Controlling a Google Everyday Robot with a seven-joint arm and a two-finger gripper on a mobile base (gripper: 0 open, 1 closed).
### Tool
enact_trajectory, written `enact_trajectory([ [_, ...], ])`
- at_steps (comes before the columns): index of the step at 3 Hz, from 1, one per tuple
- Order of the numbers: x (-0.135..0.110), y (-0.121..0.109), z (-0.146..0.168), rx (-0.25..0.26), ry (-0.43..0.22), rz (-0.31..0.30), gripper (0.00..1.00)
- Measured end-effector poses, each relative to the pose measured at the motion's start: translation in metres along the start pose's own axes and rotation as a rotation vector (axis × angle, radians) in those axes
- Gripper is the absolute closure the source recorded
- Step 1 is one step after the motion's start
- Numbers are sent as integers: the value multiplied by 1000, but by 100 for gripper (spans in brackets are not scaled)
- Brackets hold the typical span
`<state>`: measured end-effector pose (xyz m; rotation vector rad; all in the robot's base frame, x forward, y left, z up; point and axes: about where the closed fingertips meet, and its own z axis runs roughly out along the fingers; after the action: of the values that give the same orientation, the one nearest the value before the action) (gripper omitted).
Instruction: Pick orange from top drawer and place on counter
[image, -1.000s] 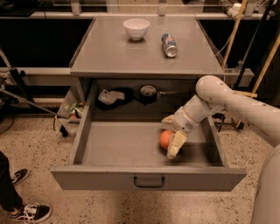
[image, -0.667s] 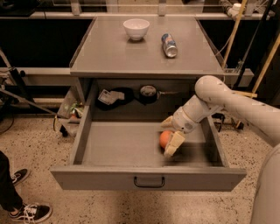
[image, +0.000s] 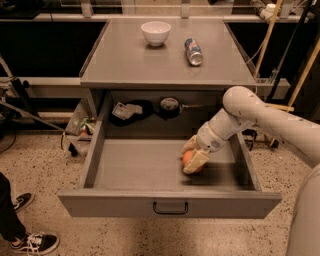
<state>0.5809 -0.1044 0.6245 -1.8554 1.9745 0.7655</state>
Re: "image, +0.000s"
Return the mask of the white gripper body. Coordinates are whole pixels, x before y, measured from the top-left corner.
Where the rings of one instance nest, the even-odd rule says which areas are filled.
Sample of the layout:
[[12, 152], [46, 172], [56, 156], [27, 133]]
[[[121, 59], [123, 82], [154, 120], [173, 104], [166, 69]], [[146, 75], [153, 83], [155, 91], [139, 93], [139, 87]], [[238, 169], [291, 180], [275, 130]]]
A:
[[226, 142], [221, 139], [210, 127], [208, 122], [205, 122], [196, 134], [196, 142], [198, 146], [210, 152], [217, 152]]

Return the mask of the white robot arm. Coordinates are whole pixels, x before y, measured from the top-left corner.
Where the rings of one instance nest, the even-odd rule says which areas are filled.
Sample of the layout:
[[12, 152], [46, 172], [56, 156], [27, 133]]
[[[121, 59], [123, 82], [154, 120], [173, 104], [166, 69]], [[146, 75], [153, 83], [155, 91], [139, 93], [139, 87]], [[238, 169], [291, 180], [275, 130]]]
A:
[[229, 88], [223, 107], [183, 146], [191, 153], [183, 172], [202, 167], [236, 133], [257, 125], [283, 143], [312, 170], [305, 176], [293, 210], [286, 256], [320, 256], [320, 125], [274, 108], [242, 86]]

